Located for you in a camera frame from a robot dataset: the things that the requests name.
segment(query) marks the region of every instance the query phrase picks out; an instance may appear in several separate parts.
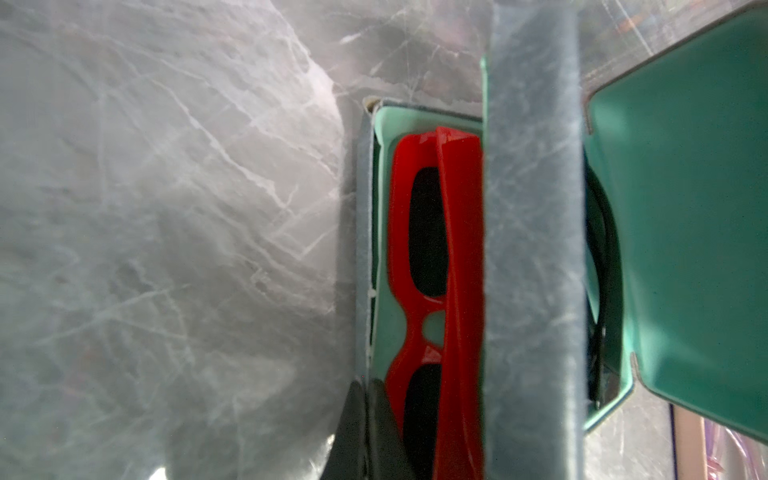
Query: case lid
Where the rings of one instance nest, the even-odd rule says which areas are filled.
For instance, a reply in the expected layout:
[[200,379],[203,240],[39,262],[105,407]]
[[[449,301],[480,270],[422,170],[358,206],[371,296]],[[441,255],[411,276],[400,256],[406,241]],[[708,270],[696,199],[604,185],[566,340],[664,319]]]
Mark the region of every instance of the case lid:
[[768,441],[768,8],[693,36],[588,102],[645,385]]

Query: gray marble countertop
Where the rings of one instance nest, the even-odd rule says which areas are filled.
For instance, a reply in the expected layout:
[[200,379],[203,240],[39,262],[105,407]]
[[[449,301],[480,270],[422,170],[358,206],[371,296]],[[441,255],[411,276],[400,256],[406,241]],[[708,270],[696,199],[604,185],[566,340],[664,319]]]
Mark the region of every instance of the gray marble countertop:
[[[586,92],[742,2],[572,3]],[[0,477],[316,478],[353,370],[362,99],[480,114],[489,19],[0,0]]]

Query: white marble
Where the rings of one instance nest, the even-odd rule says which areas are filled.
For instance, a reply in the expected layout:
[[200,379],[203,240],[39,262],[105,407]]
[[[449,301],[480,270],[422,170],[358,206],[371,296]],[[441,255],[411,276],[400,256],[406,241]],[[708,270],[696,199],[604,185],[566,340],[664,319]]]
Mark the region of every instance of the white marble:
[[[353,371],[362,100],[480,114],[489,15],[0,0],[0,478],[316,478]],[[619,68],[656,48],[624,21],[582,32],[589,81],[606,38]]]

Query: black object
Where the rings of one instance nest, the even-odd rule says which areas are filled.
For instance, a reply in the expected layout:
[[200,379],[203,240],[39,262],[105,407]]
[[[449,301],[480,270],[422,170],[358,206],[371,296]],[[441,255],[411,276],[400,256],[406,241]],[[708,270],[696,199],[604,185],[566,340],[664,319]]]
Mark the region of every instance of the black object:
[[402,441],[417,480],[432,480],[441,373],[439,363],[424,365],[408,384]]
[[366,468],[366,394],[360,382],[352,382],[341,411],[336,437],[320,480],[357,480]]
[[411,278],[426,296],[445,295],[448,285],[448,240],[437,167],[422,168],[413,179],[408,219]]
[[415,480],[381,380],[353,381],[321,480]]

